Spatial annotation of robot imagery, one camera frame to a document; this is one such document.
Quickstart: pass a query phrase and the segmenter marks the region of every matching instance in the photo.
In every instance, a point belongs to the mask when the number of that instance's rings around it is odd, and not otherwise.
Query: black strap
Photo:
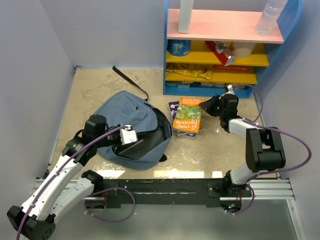
[[[129,77],[124,75],[124,73],[122,71],[120,71],[118,68],[116,68],[115,66],[112,67],[112,70],[115,71],[118,75],[120,75],[124,80],[126,80],[127,82],[129,82],[133,86],[135,86],[135,87],[139,88],[141,91],[143,91],[146,95],[146,99],[144,99],[144,100],[148,101],[149,95],[145,90],[143,90],[141,87],[139,87],[134,81],[132,81]]]

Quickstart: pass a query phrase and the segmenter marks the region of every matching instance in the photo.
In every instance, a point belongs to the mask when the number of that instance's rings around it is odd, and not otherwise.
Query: floor
[[[121,69],[149,94],[149,102],[164,112],[171,120],[168,102],[178,101],[179,96],[163,95],[163,70]],[[66,143],[84,127],[90,115],[113,94],[126,90],[141,98],[145,94],[130,85],[112,69],[78,69],[74,76],[66,112],[62,121],[52,164],[58,161]],[[248,119],[258,115],[255,100],[240,99],[238,114]],[[165,151],[168,160],[159,162],[148,170],[133,170],[115,164],[100,155],[94,156],[83,171],[93,170],[104,178],[220,178],[228,170],[245,161],[245,140],[225,132],[218,118],[203,113],[202,130],[195,139],[174,136]]]

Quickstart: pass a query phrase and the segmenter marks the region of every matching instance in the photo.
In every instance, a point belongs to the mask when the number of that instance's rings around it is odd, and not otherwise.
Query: backpack
[[[112,69],[141,89],[117,68]],[[109,126],[132,125],[138,137],[137,142],[122,145],[116,149],[111,146],[98,148],[97,152],[101,156],[136,170],[146,170],[158,162],[167,160],[164,152],[172,137],[172,126],[159,109],[147,102],[148,98],[142,99],[127,91],[120,91],[94,112],[94,114],[105,116]]]

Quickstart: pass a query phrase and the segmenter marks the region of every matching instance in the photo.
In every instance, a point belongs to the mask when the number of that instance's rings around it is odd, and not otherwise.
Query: white wall
[[[15,239],[7,218],[46,170],[73,67],[39,0],[0,7],[0,239]]]
[[[162,67],[164,0],[41,0],[72,63]],[[263,11],[267,0],[195,0],[195,9]],[[170,0],[179,8],[180,0]]]
[[[301,136],[313,152],[311,162],[286,174],[290,177],[309,240],[320,236],[320,2],[304,0],[297,30],[283,46],[271,74],[259,85],[264,96],[263,116],[268,126]],[[287,167],[307,157],[305,148],[284,137]]]

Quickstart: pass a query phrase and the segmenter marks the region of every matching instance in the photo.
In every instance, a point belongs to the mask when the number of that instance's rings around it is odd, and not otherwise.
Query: book cover
[[[171,101],[168,104],[169,104],[169,109],[170,109],[170,112],[171,112],[172,121],[174,121],[175,117],[176,117],[176,112],[177,112],[177,109],[178,109],[178,106],[179,106],[179,101]],[[176,131],[176,130],[172,130],[172,131],[174,133],[176,133],[176,135],[178,137],[179,136],[187,136],[187,137],[194,138],[196,136],[196,134],[194,134],[194,133],[187,133],[187,132],[184,132],[184,131]]]
[[[176,131],[198,134],[202,115],[199,103],[203,101],[203,98],[181,97],[172,128]]]

